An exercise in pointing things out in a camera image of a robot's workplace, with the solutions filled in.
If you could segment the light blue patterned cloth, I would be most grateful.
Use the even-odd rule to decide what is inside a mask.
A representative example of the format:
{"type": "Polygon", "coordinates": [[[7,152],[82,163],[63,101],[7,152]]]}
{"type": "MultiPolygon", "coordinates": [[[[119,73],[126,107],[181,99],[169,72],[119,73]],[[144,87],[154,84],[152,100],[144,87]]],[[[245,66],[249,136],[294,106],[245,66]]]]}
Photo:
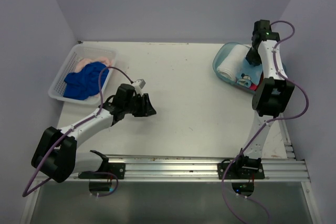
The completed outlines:
{"type": "Polygon", "coordinates": [[[262,64],[254,66],[244,59],[241,69],[236,74],[236,83],[249,89],[252,82],[260,82],[261,74],[263,73],[262,64]]]}

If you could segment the white towel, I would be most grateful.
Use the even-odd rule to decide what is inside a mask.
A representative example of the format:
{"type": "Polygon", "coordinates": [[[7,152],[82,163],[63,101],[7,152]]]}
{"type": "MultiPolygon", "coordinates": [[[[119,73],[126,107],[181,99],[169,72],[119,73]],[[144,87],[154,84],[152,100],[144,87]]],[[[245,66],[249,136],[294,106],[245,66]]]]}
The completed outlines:
{"type": "Polygon", "coordinates": [[[234,45],[219,66],[216,67],[217,72],[225,78],[235,82],[236,74],[241,69],[242,61],[245,59],[248,51],[249,47],[245,45],[234,45]]]}

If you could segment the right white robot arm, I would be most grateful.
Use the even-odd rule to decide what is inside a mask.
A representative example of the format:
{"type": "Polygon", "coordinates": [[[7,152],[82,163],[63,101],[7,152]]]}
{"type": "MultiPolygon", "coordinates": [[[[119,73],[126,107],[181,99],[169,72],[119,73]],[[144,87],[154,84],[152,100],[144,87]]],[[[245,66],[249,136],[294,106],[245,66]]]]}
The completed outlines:
{"type": "Polygon", "coordinates": [[[276,49],[280,36],[271,30],[270,21],[261,19],[254,23],[251,42],[246,60],[253,67],[262,66],[263,80],[252,99],[255,114],[250,139],[241,149],[241,154],[233,165],[233,171],[239,179],[264,179],[261,164],[264,144],[273,119],[285,110],[294,85],[285,79],[280,53],[276,49]]]}

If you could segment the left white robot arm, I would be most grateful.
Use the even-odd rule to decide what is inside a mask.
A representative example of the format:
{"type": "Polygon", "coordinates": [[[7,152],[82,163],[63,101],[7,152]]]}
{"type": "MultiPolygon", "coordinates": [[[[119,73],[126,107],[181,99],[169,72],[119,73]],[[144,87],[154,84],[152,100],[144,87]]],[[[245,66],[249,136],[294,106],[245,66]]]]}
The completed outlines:
{"type": "Polygon", "coordinates": [[[32,166],[58,183],[74,173],[89,173],[97,178],[108,176],[111,169],[107,156],[98,151],[77,153],[77,149],[127,114],[136,118],[155,115],[149,95],[142,91],[144,86],[143,79],[121,84],[115,95],[81,121],[60,129],[47,128],[31,160],[32,166]]]}

